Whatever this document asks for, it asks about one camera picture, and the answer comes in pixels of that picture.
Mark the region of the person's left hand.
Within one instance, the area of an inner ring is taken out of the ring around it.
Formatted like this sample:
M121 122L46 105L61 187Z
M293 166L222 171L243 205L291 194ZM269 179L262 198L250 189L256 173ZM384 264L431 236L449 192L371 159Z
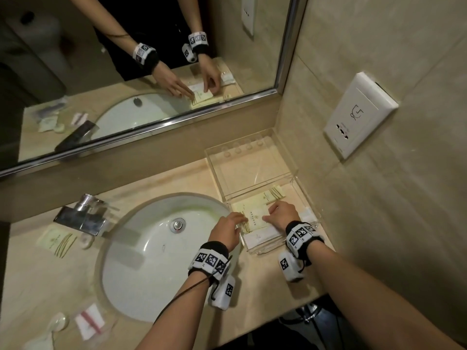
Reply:
M228 215L220 217L212 229L208 241L221 242L227 247L228 252L232 252L239 244L240 231L228 231Z

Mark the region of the person's right hand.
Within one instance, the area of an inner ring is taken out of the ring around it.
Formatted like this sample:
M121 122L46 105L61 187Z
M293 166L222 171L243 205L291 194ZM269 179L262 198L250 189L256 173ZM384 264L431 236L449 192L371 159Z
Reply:
M301 222L299 214L293 204L283 201L282 223L270 223L279 231L286 231L287 226L292 222Z

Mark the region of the cream gold-striped packet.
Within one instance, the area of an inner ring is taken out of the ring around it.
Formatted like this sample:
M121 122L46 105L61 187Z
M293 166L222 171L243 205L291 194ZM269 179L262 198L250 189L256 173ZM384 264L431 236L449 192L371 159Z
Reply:
M263 220L263 216L269 215L268 207L264 201L259 198L247 198L231 204L234 212L240 212L248 221L242 223L243 233L248 234L258 229L269 226L269 223Z
M36 246L53 253L57 258L63 259L77 240L77 237L73 232L51 227L46 229L38 238Z
M256 196L260 204L271 204L277 200L283 199L284 197L285 194L283 192L283 188L279 185L275 185Z

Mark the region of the person's right forearm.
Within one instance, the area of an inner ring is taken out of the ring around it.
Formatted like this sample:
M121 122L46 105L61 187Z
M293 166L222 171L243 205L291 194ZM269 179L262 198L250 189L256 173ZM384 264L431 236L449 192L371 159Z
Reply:
M465 350L402 296L322 241L307 256L326 291L373 350Z

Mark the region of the person's left forearm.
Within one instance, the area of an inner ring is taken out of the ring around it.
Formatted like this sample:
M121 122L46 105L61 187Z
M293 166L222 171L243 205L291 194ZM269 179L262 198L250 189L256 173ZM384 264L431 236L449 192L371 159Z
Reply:
M209 287L205 274L191 273L135 350L192 350Z

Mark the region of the white flat packet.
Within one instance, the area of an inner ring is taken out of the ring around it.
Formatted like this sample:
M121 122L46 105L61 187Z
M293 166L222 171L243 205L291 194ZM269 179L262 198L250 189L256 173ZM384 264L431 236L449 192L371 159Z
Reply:
M249 233L241 232L240 240L249 253L268 253L284 244L285 233L269 226Z

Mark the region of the small white packet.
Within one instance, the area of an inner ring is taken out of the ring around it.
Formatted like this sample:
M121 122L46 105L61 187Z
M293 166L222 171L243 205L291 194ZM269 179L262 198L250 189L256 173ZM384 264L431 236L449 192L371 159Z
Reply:
M310 207L306 207L304 210L298 213L300 217L300 221L304 223L310 223L313 226L317 226L319 223L318 218L312 211Z

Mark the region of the black marker wristband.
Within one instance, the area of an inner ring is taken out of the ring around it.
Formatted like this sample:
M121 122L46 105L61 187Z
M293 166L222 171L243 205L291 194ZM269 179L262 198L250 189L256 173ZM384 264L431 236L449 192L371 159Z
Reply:
M199 271L209 277L210 285L219 283L230 266L228 248L219 241L204 243L188 268L188 275Z
M307 255L308 245L315 241L324 243L324 238L317 233L313 226L309 223L301 221L292 221L286 228L286 246L290 253L299 260L302 260L305 265L311 265L311 261Z

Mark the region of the clear acrylic lidded box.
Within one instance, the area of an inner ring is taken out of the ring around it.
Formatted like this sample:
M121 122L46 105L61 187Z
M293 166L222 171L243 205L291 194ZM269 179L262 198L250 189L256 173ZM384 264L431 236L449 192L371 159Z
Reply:
M297 212L306 207L313 211L300 186L298 168L274 129L207 148L205 155L221 199L231 211L232 203L256 198L275 185L283 188L285 197L281 200L293 204ZM320 221L313 228L320 229Z

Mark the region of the white oval sink basin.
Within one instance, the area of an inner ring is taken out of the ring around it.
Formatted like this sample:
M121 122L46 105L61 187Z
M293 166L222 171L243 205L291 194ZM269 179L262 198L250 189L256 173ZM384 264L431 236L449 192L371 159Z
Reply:
M132 320L153 323L187 278L195 253L229 208L195 193L166 194L138 205L110 231L96 264L107 303ZM186 227L174 234L170 222Z

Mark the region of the chrome pipe fitting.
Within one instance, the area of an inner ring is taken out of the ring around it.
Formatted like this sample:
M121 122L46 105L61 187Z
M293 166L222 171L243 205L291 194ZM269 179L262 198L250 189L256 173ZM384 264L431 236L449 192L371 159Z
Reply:
M301 308L302 310L302 319L305 324L310 324L314 322L314 319L316 316L319 315L319 313L322 310L322 307L316 305L315 303L309 303L306 304Z

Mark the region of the chrome faucet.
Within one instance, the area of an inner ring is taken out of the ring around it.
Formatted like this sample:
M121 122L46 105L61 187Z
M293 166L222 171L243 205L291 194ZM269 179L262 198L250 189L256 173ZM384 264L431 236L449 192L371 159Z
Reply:
M91 236L101 236L109 229L109 207L104 200L83 194L73 207L61 207L53 222Z

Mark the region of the white packet with pink stripe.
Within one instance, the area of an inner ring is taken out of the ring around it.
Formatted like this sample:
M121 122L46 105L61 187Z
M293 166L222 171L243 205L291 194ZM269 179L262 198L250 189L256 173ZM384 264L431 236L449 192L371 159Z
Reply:
M96 303L79 310L74 320L84 341L89 341L104 333L106 323Z

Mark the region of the white crumpled packet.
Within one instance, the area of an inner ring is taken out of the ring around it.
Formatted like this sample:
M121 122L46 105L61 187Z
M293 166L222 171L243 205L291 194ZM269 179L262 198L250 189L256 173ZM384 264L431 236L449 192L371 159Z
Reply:
M21 350L54 350L53 333L48 332L27 341Z

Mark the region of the white wall socket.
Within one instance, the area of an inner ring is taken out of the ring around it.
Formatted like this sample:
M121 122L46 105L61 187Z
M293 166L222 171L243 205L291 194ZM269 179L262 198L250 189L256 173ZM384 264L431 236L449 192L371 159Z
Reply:
M377 82L359 72L328 119L324 133L342 159L347 159L398 108L398 102Z

